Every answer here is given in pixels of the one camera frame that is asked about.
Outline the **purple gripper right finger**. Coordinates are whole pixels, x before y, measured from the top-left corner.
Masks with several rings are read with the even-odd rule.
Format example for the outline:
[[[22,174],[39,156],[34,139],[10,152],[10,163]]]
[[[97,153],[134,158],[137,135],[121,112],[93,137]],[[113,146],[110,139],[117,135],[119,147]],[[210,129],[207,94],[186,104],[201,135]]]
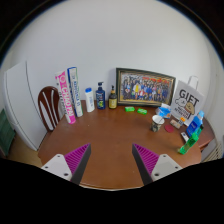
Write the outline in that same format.
[[[158,155],[138,144],[132,145],[132,154],[144,185],[182,169],[182,167],[167,154]]]

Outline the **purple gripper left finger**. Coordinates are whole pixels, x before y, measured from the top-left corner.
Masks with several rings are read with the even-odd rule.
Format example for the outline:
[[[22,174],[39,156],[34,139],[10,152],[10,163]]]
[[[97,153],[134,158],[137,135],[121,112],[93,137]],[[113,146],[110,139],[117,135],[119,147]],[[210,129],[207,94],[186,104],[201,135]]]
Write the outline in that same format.
[[[91,144],[88,143],[66,155],[56,154],[42,169],[79,185],[90,155]]]

